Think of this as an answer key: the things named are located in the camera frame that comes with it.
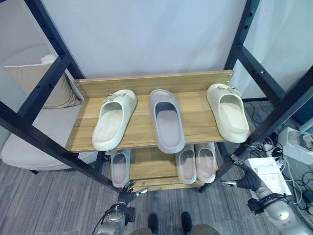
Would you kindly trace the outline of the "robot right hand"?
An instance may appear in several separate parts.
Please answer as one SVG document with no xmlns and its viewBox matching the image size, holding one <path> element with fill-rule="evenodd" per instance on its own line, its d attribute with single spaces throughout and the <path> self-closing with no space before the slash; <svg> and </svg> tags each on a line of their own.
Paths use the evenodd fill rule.
<svg viewBox="0 0 313 235">
<path fill-rule="evenodd" d="M 252 191 L 256 191 L 261 185 L 261 179 L 252 169 L 250 163 L 247 160 L 240 160 L 235 155 L 231 155 L 231 159 L 236 166 L 244 171 L 244 176 L 239 180 L 221 181 L 221 184 L 223 186 L 250 189 Z"/>
</svg>

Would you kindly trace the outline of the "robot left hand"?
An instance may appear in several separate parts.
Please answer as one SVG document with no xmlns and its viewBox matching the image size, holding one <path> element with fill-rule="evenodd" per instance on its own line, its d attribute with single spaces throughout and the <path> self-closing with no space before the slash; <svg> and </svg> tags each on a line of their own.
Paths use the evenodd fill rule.
<svg viewBox="0 0 313 235">
<path fill-rule="evenodd" d="M 133 186 L 134 186 L 133 180 L 129 180 L 125 184 L 125 186 L 122 188 L 118 196 L 117 202 L 119 204 L 124 204 L 125 206 L 127 206 L 134 199 L 136 199 L 139 196 L 142 196 L 148 191 L 147 188 L 140 189 L 139 191 L 134 191 Z"/>
</svg>

